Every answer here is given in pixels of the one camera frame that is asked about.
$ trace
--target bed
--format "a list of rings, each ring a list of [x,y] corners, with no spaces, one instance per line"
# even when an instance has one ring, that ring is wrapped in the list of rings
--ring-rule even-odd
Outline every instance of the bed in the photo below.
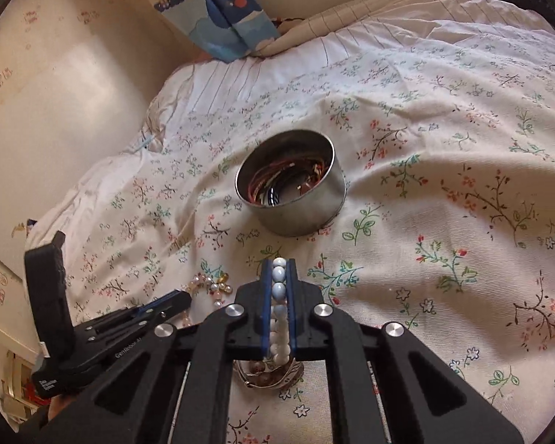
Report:
[[[356,0],[286,37],[266,59],[177,69],[27,247],[66,234],[76,323],[295,258],[359,322],[404,323],[533,442],[555,413],[555,31],[500,1]],[[291,128],[329,136],[348,185],[299,238],[234,190],[246,155]],[[194,296],[194,323],[211,311]],[[305,366],[285,391],[235,378],[226,442],[330,442],[324,366]]]

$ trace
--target floral pattern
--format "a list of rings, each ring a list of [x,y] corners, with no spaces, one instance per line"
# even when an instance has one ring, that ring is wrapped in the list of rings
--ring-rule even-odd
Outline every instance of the floral pattern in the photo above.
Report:
[[[460,7],[481,15],[491,3],[452,1],[460,35],[447,13],[427,37],[415,20],[366,16],[300,46],[319,55],[300,65],[282,65],[285,54],[178,69],[131,150],[108,160],[118,170],[107,185],[87,174],[28,237],[66,233],[74,323],[183,289],[198,272],[229,274],[228,303],[263,259],[294,258],[324,301],[364,324],[403,323],[532,442],[546,422],[530,416],[555,413],[555,35],[473,25]],[[361,50],[344,48],[352,37]],[[323,228],[284,238],[234,180],[259,143],[293,128],[332,140],[347,196]],[[211,311],[194,296],[194,323]],[[235,382],[226,442],[330,442],[321,365],[305,363],[305,382],[288,390]]]
[[[429,245],[429,249],[424,248],[424,236],[419,235],[417,237],[417,247],[416,254],[420,254],[416,260],[418,262],[424,263],[439,263],[442,265],[443,269],[448,269],[450,275],[443,275],[438,281],[436,286],[438,289],[442,289],[447,292],[456,286],[456,292],[463,292],[463,285],[465,283],[476,283],[477,282],[477,271],[465,265],[462,270],[459,267],[462,265],[461,260],[467,255],[465,249],[458,249],[452,251],[451,257],[444,257],[439,255],[438,252],[442,246],[442,242],[439,240],[434,240]]]

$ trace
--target bracelet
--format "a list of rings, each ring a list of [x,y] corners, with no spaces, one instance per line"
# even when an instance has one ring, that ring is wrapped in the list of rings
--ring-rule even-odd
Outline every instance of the bracelet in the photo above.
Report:
[[[279,204],[279,193],[289,183],[298,179],[300,195],[306,194],[323,178],[325,161],[321,157],[294,157],[279,160],[258,170],[247,186],[247,200],[256,205]]]

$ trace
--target hand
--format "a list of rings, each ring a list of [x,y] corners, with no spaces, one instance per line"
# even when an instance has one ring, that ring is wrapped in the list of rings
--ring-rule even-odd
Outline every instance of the hand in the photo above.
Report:
[[[55,416],[62,412],[69,404],[74,402],[76,396],[61,394],[51,399],[50,408],[47,410],[47,420],[51,421]]]

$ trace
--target metal bolt head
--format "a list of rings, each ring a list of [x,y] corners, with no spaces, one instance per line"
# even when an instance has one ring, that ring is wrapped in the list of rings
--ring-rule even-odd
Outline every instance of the metal bolt head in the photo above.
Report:
[[[315,305],[314,313],[319,317],[328,317],[333,313],[333,307],[329,304],[317,304]]]
[[[401,337],[405,328],[398,322],[389,322],[385,327],[385,332],[391,337]]]
[[[171,324],[159,324],[154,328],[154,334],[156,334],[156,337],[169,337],[174,329]]]
[[[238,317],[244,314],[244,307],[240,304],[230,304],[226,307],[226,313],[230,317]]]

